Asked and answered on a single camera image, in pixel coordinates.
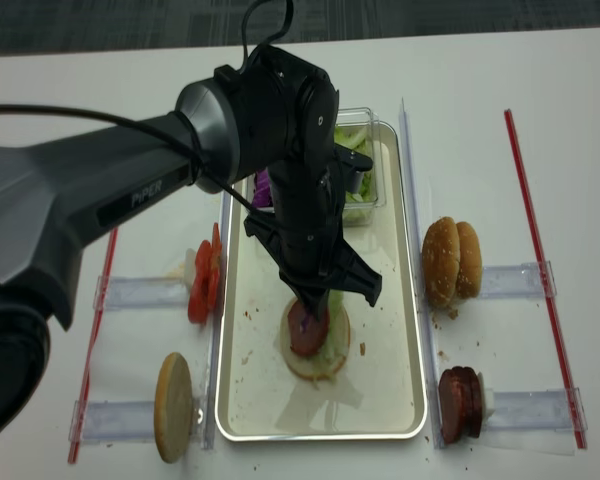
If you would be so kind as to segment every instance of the robotic arm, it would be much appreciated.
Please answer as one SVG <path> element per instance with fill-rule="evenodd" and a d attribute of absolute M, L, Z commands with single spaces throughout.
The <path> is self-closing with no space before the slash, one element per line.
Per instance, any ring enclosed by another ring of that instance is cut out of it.
<path fill-rule="evenodd" d="M 337 110 L 325 71 L 262 44 L 141 122 L 189 155 L 125 126 L 0 148 L 0 430 L 44 373 L 47 319 L 71 326 L 84 247 L 184 185 L 235 196 L 228 185 L 267 168 L 275 213 L 250 208 L 244 224 L 280 278 L 316 318 L 331 289 L 373 306 L 382 278 L 342 235 L 345 191 L 372 165 L 334 145 Z"/>

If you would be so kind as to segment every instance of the metal tray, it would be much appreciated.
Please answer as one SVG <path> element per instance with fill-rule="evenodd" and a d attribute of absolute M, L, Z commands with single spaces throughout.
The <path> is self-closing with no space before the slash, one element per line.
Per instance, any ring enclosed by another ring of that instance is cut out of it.
<path fill-rule="evenodd" d="M 404 439 L 424 425 L 427 403 L 398 140 L 389 125 L 381 123 L 380 130 L 374 149 L 384 163 L 386 204 L 371 227 L 345 229 L 345 238 L 382 274 L 383 291 L 373 309 L 362 296 L 345 294 L 351 349 L 333 382 L 312 384 L 288 369 L 278 331 L 293 294 L 264 248 L 247 238 L 244 208 L 225 203 L 227 285 L 215 414 L 229 440 Z M 245 193 L 245 182 L 237 187 Z"/>

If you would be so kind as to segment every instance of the white table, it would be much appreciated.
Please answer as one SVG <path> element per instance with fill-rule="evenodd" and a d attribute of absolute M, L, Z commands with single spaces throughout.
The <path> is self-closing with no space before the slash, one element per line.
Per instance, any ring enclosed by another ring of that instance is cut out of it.
<path fill-rule="evenodd" d="M 395 443 L 234 445 L 163 464 L 151 444 L 81 449 L 67 465 L 67 432 L 82 378 L 92 299 L 106 239 L 84 255 L 75 321 L 52 323 L 52 354 L 35 397 L 0 435 L 0 479 L 49 478 L 600 478 L 600 29 L 293 45 L 323 66 L 341 107 L 369 106 L 397 127 L 404 97 L 419 161 L 481 141 L 494 115 L 514 112 L 557 297 L 589 450 L 572 457 L 491 448 L 434 451 L 425 435 Z M 238 48 L 0 58 L 0 101 L 84 106 L 132 118 L 171 109 L 188 82 Z M 64 119 L 0 118 L 0 144 L 24 145 L 94 128 Z M 216 200 L 197 222 L 210 231 Z"/>

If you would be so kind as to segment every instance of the gray carpet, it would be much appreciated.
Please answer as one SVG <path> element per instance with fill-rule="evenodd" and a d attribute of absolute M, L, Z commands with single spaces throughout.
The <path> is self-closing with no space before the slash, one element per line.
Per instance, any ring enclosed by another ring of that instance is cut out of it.
<path fill-rule="evenodd" d="M 240 43 L 251 0 L 0 0 L 0 55 Z M 295 0 L 285 41 L 600 26 L 600 0 Z M 252 43 L 284 2 L 253 15 Z"/>

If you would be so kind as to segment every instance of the red line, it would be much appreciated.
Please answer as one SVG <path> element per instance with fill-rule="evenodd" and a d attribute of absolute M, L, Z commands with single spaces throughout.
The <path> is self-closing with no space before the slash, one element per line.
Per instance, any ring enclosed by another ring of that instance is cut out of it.
<path fill-rule="evenodd" d="M 115 228 L 109 234 L 109 245 L 107 246 L 107 254 L 104 259 L 104 267 L 102 268 L 102 291 L 106 291 L 109 275 L 111 274 L 111 265 L 113 264 L 113 254 L 116 250 L 116 241 L 118 239 L 118 229 Z M 82 419 L 87 408 L 87 400 L 89 399 L 89 366 L 91 365 L 91 352 L 93 345 L 96 343 L 98 331 L 100 330 L 100 322 L 102 322 L 102 309 L 96 310 L 93 315 L 93 326 L 91 327 L 91 338 L 89 339 L 89 348 L 87 349 L 87 359 L 84 364 L 84 373 L 82 375 L 82 388 L 80 389 L 80 400 L 78 406 L 78 425 L 76 426 L 75 436 L 78 440 L 71 442 L 69 449 L 69 464 L 74 465 L 78 461 L 78 451 L 80 450 L 80 435 L 82 433 Z"/>
<path fill-rule="evenodd" d="M 511 142 L 511 150 L 513 151 L 513 160 L 516 164 L 516 170 L 518 172 L 518 180 L 520 181 L 520 189 L 522 190 L 522 199 L 524 200 L 524 208 L 527 211 L 527 220 L 529 221 L 529 228 L 531 230 L 531 238 L 533 240 L 533 248 L 536 253 L 536 260 L 541 265 L 541 268 L 545 265 L 546 258 L 544 256 L 544 250 L 542 248 L 542 242 L 540 241 L 540 230 L 536 222 L 536 215 L 533 209 L 533 203 L 531 202 L 531 191 L 529 190 L 529 184 L 527 183 L 527 174 L 524 170 L 524 164 L 522 163 L 522 153 L 520 152 L 520 144 L 518 143 L 518 135 L 516 133 L 516 127 L 513 123 L 513 114 L 511 110 L 505 110 L 504 119 L 507 123 L 507 131 L 509 132 L 509 141 Z M 543 278 L 546 278 L 546 272 L 543 272 Z M 549 285 L 545 281 L 545 290 L 548 290 Z M 577 399 L 573 395 L 573 379 L 571 378 L 571 369 L 569 368 L 569 361 L 567 359 L 567 350 L 562 339 L 562 330 L 560 329 L 560 320 L 558 318 L 558 308 L 553 297 L 546 297 L 547 310 L 549 311 L 549 320 L 551 321 L 551 330 L 553 331 L 553 339 L 556 343 L 556 350 L 558 352 L 558 361 L 560 362 L 560 371 L 562 372 L 562 381 L 564 388 L 567 390 L 569 398 L 569 407 L 571 410 L 571 420 L 574 426 L 582 426 L 584 422 L 581 422 L 580 414 L 577 405 Z M 585 438 L 584 431 L 576 431 L 576 444 L 578 448 L 587 448 L 587 440 Z"/>

